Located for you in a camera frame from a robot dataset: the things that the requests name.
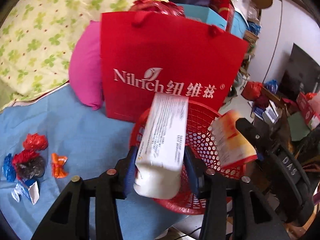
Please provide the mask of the orange white carton box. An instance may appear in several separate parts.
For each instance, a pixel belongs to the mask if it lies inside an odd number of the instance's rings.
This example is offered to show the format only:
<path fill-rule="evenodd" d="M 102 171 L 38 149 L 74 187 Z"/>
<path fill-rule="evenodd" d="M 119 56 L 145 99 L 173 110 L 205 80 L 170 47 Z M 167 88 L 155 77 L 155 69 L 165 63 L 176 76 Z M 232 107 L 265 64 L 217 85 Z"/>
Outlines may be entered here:
<path fill-rule="evenodd" d="M 239 118 L 237 111 L 230 110 L 210 124 L 222 168 L 237 168 L 258 158 L 255 148 L 236 129 Z"/>

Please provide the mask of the white plastic bag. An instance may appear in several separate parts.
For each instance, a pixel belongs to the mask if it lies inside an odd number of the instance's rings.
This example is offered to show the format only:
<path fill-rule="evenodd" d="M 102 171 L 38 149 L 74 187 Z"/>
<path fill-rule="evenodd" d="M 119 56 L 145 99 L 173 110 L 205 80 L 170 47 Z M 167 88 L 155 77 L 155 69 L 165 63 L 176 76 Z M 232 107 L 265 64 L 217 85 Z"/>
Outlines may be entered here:
<path fill-rule="evenodd" d="M 39 186 L 35 179 L 19 180 L 11 192 L 12 198 L 20 202 L 20 196 L 25 196 L 33 205 L 40 198 Z"/>

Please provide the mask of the black plastic bag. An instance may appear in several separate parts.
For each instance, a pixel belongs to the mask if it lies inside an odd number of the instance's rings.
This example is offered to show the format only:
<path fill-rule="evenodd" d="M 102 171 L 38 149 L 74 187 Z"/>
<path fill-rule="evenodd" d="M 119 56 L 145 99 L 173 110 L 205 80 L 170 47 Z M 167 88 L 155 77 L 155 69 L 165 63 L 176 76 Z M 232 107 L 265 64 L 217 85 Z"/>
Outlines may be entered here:
<path fill-rule="evenodd" d="M 40 178 L 44 175 L 46 168 L 45 159 L 38 156 L 26 163 L 16 164 L 16 174 L 21 179 Z"/>

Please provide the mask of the red plastic bag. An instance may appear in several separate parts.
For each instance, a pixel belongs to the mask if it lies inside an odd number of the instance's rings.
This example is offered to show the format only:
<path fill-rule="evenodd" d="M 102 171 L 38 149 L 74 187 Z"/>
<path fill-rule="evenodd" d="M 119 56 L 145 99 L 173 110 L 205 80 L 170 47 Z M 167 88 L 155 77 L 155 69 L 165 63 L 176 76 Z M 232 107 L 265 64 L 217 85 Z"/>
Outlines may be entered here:
<path fill-rule="evenodd" d="M 260 82 L 248 81 L 241 95 L 248 101 L 253 102 L 254 107 L 266 109 L 270 102 L 269 98 L 261 93 L 263 84 Z"/>
<path fill-rule="evenodd" d="M 27 163 L 37 157 L 39 157 L 40 154 L 34 150 L 23 150 L 19 154 L 15 154 L 12 158 L 12 165 L 17 170 L 17 165 L 22 163 Z"/>
<path fill-rule="evenodd" d="M 48 140 L 45 135 L 28 133 L 22 145 L 25 150 L 41 151 L 48 147 Z"/>

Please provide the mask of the blue plastic bag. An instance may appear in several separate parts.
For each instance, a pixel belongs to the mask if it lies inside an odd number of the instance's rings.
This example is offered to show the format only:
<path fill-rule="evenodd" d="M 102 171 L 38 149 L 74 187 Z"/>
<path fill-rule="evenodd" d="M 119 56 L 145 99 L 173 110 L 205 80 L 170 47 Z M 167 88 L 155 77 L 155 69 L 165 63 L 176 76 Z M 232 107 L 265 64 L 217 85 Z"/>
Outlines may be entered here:
<path fill-rule="evenodd" d="M 11 153 L 4 158 L 2 172 L 8 182 L 13 183 L 16 180 L 16 171 L 12 165 Z"/>

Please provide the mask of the white printed carton box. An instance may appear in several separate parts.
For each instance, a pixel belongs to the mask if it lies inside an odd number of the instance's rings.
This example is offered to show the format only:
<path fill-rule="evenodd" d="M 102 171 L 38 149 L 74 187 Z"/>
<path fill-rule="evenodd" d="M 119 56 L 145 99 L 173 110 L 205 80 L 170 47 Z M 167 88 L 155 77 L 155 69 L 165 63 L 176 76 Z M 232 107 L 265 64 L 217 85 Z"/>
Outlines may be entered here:
<path fill-rule="evenodd" d="M 178 194 L 187 115 L 187 97 L 155 94 L 135 162 L 133 188 L 137 194 L 156 199 L 171 199 Z"/>

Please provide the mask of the red plastic bag on clutter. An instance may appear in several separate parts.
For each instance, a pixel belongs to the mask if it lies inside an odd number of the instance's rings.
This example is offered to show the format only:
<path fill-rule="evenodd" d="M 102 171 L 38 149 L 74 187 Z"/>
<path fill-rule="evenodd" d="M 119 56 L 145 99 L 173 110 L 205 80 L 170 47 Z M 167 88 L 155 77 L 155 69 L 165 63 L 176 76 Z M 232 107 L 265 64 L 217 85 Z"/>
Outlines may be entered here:
<path fill-rule="evenodd" d="M 266 109 L 270 102 L 269 98 L 261 93 L 263 84 L 260 82 L 248 81 L 241 95 L 248 101 L 253 102 L 254 107 Z"/>

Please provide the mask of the orange crumpled wrapper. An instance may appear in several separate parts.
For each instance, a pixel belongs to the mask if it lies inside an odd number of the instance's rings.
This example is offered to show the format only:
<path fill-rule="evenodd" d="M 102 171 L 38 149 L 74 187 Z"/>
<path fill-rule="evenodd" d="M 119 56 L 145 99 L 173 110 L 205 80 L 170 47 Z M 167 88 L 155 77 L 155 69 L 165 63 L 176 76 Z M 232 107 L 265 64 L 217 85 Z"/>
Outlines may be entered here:
<path fill-rule="evenodd" d="M 66 178 L 68 176 L 68 172 L 66 172 L 63 167 L 67 162 L 68 158 L 63 155 L 52 153 L 51 159 L 52 159 L 52 176 L 56 179 Z"/>

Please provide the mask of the red plastic mesh basket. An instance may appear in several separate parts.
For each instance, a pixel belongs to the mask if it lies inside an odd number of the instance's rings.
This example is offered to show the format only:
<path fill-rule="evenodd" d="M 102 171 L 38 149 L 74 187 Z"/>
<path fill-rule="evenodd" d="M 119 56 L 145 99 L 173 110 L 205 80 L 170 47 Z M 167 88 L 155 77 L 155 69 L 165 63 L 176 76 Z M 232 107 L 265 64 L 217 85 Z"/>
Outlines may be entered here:
<path fill-rule="evenodd" d="M 195 157 L 202 159 L 207 168 L 220 172 L 227 178 L 240 179 L 245 172 L 246 164 L 237 168 L 220 166 L 216 143 L 210 131 L 210 124 L 221 115 L 211 108 L 191 101 L 188 107 L 185 144 L 189 146 Z M 180 191 L 171 199 L 155 199 L 164 208 L 185 215 L 201 215 L 204 213 L 206 201 L 197 198 L 192 192 L 187 172 L 181 172 Z"/>

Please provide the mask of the black monitor screen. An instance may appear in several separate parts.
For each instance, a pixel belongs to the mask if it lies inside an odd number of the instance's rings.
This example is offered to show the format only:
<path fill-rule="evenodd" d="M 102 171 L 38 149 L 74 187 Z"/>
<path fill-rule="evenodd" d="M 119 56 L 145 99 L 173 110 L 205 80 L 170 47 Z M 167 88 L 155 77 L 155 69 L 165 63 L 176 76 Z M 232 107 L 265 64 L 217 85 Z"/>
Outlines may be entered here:
<path fill-rule="evenodd" d="M 300 92 L 318 93 L 319 71 L 319 64 L 294 43 L 278 92 L 292 101 Z"/>

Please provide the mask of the light blue blanket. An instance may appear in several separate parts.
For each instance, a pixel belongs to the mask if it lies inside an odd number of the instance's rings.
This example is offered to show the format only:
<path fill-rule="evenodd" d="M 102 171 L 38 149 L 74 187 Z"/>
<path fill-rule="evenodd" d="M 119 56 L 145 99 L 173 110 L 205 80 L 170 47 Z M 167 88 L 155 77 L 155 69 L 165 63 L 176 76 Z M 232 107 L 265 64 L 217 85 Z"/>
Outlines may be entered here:
<path fill-rule="evenodd" d="M 23 150 L 27 134 L 45 135 L 48 147 L 41 152 L 47 167 L 39 180 L 40 198 L 32 204 L 26 197 L 14 200 L 15 184 L 1 178 L 1 212 L 20 239 L 31 239 L 34 231 L 70 177 L 99 176 L 129 151 L 133 124 L 109 119 L 104 109 L 84 106 L 70 86 L 61 88 L 29 106 L 6 108 L 1 113 L 1 157 Z M 69 177 L 55 179 L 52 153 L 66 156 Z"/>

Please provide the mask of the light blue cardboard box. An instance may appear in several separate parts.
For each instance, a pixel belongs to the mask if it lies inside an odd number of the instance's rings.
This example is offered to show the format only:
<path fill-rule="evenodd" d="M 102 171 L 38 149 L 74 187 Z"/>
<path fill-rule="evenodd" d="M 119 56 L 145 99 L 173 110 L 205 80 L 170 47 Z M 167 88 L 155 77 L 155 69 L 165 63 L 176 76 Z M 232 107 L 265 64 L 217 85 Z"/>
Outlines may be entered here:
<path fill-rule="evenodd" d="M 178 5 L 183 7 L 186 18 L 210 25 L 215 25 L 220 29 L 226 31 L 227 21 L 209 7 L 190 4 Z M 229 32 L 234 36 L 243 38 L 245 35 L 245 31 L 247 30 L 249 30 L 248 22 L 244 18 L 242 12 L 238 8 L 236 8 L 231 23 L 231 30 Z"/>

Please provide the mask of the red Nilrich paper bag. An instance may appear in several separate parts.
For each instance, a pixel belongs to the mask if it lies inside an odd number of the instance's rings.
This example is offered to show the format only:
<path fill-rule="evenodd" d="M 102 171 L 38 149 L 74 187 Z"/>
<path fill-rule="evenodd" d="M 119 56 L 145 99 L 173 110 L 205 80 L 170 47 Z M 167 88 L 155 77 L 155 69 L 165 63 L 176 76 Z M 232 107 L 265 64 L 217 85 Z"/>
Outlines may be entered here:
<path fill-rule="evenodd" d="M 214 25 L 147 11 L 101 16 L 103 95 L 109 118 L 136 122 L 156 93 L 218 111 L 248 44 Z"/>

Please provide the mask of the magenta pillow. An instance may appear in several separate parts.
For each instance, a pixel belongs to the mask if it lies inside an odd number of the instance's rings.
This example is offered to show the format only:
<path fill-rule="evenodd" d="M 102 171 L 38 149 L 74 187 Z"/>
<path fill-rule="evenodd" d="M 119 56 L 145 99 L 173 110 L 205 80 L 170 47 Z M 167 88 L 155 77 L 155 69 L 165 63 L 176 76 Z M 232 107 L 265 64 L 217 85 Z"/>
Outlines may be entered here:
<path fill-rule="evenodd" d="M 100 22 L 91 21 L 73 50 L 69 83 L 80 102 L 93 110 L 103 105 L 100 57 Z"/>

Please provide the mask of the red shiny foil bag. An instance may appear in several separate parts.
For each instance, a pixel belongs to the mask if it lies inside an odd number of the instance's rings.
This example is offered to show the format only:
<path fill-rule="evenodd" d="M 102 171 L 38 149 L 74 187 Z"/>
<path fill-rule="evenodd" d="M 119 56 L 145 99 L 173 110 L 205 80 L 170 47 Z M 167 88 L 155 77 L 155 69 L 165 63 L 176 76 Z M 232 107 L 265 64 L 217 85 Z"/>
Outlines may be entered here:
<path fill-rule="evenodd" d="M 184 9 L 172 2 L 159 0 L 137 0 L 134 1 L 129 11 L 151 11 L 170 16 L 185 17 Z"/>

